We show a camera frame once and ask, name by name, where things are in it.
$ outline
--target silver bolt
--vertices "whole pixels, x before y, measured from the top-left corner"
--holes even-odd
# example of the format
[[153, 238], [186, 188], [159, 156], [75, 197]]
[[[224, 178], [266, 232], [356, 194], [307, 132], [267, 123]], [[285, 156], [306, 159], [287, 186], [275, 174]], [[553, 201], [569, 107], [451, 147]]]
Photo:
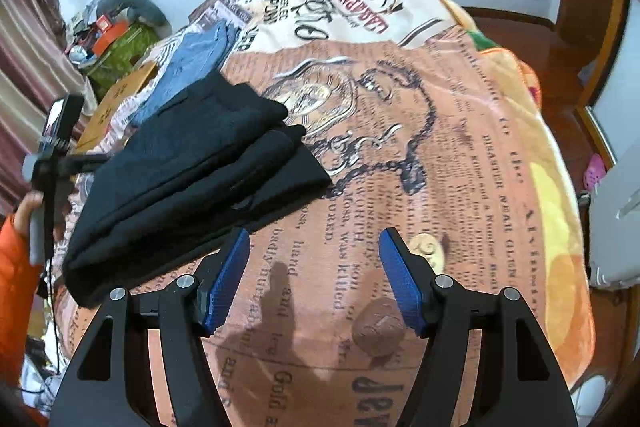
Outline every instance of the silver bolt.
[[114, 288], [109, 293], [109, 297], [112, 301], [119, 301], [127, 294], [127, 291], [124, 288]]
[[520, 298], [520, 292], [516, 290], [516, 288], [507, 286], [507, 288], [504, 289], [504, 296], [510, 301], [517, 301]]
[[440, 288], [451, 288], [453, 286], [453, 279], [448, 275], [438, 275], [436, 277], [436, 284]]
[[188, 288], [193, 284], [194, 280], [193, 275], [180, 275], [176, 284], [180, 286], [180, 288]]

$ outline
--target brown box on wall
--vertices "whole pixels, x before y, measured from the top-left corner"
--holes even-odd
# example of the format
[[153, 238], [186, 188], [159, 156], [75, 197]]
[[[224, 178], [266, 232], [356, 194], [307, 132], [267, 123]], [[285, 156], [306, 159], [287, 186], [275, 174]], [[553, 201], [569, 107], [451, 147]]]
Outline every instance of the brown box on wall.
[[76, 153], [83, 153], [93, 149], [104, 137], [113, 113], [122, 101], [136, 94], [142, 89], [150, 78], [158, 72], [158, 67], [154, 62], [144, 64], [139, 70], [133, 71], [127, 76], [118, 80], [104, 95], [98, 109], [89, 120], [89, 124], [84, 128], [84, 133], [78, 140], [78, 145], [74, 149]]

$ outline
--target orange jacket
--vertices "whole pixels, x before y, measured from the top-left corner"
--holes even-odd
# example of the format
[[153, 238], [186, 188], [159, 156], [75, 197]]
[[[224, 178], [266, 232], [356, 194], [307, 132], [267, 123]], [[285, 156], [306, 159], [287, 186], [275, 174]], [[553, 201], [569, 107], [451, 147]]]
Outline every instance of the orange jacket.
[[[27, 241], [14, 229], [8, 216], [0, 230], [0, 379], [16, 387], [20, 378], [24, 345], [33, 296], [42, 266], [31, 266]], [[43, 425], [36, 411], [30, 416]]]

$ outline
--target folded black clothing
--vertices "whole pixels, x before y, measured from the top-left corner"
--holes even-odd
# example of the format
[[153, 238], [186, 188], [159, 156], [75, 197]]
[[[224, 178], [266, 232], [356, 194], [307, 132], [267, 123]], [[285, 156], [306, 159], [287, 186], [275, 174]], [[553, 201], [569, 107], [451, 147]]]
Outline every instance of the folded black clothing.
[[63, 262], [84, 307], [253, 232], [320, 195], [330, 182], [284, 126], [287, 109], [217, 72], [145, 121], [96, 173]]

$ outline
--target bedspread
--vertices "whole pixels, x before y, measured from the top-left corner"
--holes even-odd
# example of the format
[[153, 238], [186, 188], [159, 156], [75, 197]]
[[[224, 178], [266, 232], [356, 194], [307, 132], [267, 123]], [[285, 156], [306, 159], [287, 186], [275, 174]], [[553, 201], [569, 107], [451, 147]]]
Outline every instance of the bedspread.
[[[212, 12], [244, 26], [225, 76], [284, 103], [333, 181], [324, 198], [252, 235], [226, 324], [203, 340], [233, 425], [395, 425], [426, 341], [404, 327], [380, 264], [385, 227], [419, 255], [441, 245], [438, 269], [469, 289], [518, 288], [575, 383], [593, 354], [593, 320], [575, 195], [535, 73], [449, 0], [207, 0], [180, 32]], [[147, 57], [160, 60], [159, 75], [180, 32]], [[153, 87], [122, 104], [99, 150]], [[90, 177], [78, 184], [67, 238]], [[56, 304], [71, 354], [95, 311], [64, 288]], [[454, 425], [470, 409], [477, 333]], [[150, 341], [169, 424], [158, 335]], [[354, 384], [363, 378], [385, 389], [375, 407]]]

